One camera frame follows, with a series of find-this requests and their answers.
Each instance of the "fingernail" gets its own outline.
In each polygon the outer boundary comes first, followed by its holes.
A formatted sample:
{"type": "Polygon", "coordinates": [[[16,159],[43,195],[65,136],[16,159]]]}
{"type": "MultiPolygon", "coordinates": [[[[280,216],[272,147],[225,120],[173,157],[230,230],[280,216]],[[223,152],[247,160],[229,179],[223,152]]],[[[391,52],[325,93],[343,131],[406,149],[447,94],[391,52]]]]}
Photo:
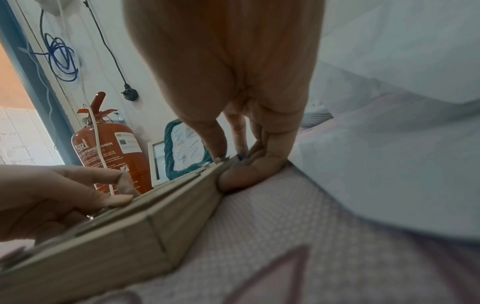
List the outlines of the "fingernail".
{"type": "Polygon", "coordinates": [[[105,206],[119,207],[119,206],[130,204],[133,199],[134,199],[133,195],[117,194],[117,195],[111,195],[103,203],[105,206]]]}

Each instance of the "wooden frame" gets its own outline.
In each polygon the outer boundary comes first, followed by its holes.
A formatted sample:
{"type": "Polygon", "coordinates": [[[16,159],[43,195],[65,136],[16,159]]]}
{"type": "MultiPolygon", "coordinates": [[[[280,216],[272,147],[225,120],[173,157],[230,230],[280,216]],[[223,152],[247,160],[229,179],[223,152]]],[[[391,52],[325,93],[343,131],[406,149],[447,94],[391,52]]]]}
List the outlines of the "wooden frame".
{"type": "Polygon", "coordinates": [[[2,304],[71,302],[178,267],[223,194],[210,164],[0,264],[2,304]]]}
{"type": "Polygon", "coordinates": [[[163,139],[151,141],[148,143],[148,162],[150,163],[150,179],[151,179],[151,186],[153,188],[163,185],[169,181],[168,179],[158,178],[159,167],[157,164],[157,158],[156,158],[157,155],[155,153],[155,146],[160,145],[162,143],[164,143],[163,139]]]}

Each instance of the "black cable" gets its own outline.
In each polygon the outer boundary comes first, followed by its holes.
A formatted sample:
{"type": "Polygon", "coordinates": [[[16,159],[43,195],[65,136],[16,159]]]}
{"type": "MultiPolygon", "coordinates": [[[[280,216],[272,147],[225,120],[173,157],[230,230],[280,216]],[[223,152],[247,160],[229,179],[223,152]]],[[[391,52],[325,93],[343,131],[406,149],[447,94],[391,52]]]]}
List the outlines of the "black cable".
{"type": "Polygon", "coordinates": [[[104,38],[104,35],[102,34],[102,31],[100,29],[100,26],[99,26],[99,23],[97,22],[97,19],[95,18],[95,15],[94,13],[92,12],[92,9],[90,7],[90,4],[88,2],[88,0],[84,0],[83,1],[83,4],[85,4],[85,6],[88,8],[88,10],[90,11],[90,15],[93,19],[93,22],[95,22],[95,25],[96,25],[96,29],[98,30],[98,33],[100,34],[100,38],[101,38],[101,41],[103,42],[103,45],[106,47],[106,49],[108,50],[108,52],[110,53],[111,57],[113,58],[113,61],[115,62],[115,65],[116,65],[116,69],[118,70],[118,72],[120,73],[120,76],[121,78],[123,79],[123,83],[124,83],[124,87],[125,87],[125,91],[122,92],[123,94],[123,97],[125,97],[125,99],[127,100],[130,100],[130,101],[135,101],[139,98],[139,94],[138,92],[133,89],[128,83],[127,83],[127,80],[125,79],[125,76],[124,74],[122,73],[122,70],[120,69],[120,66],[119,66],[119,63],[114,55],[114,53],[112,52],[112,50],[109,48],[109,46],[107,45],[107,42],[105,41],[105,38],[104,38]]]}

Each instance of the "patterned fabric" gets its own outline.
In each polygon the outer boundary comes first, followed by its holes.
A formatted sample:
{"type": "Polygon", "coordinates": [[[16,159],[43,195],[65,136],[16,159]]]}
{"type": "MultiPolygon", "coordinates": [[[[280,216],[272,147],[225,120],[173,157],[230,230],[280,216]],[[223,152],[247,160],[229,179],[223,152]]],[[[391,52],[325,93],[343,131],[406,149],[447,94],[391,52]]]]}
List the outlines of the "patterned fabric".
{"type": "MultiPolygon", "coordinates": [[[[475,299],[475,294],[455,296],[467,289],[451,281],[463,281],[443,271],[439,263],[445,260],[433,258],[425,246],[433,255],[445,250],[439,242],[353,216],[290,167],[226,197],[177,271],[83,303],[443,304],[475,299]]],[[[480,260],[478,250],[462,253],[480,260]]],[[[452,267],[458,273],[462,266],[452,267]]]]}

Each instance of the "picture frame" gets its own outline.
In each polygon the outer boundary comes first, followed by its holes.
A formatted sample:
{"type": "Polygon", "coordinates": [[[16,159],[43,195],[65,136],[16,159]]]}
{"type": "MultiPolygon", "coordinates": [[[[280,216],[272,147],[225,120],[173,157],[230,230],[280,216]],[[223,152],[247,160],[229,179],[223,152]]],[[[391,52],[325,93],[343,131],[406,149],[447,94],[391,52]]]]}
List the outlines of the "picture frame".
{"type": "Polygon", "coordinates": [[[163,138],[148,143],[148,162],[150,164],[150,179],[153,188],[170,181],[165,173],[164,146],[163,138]]]}

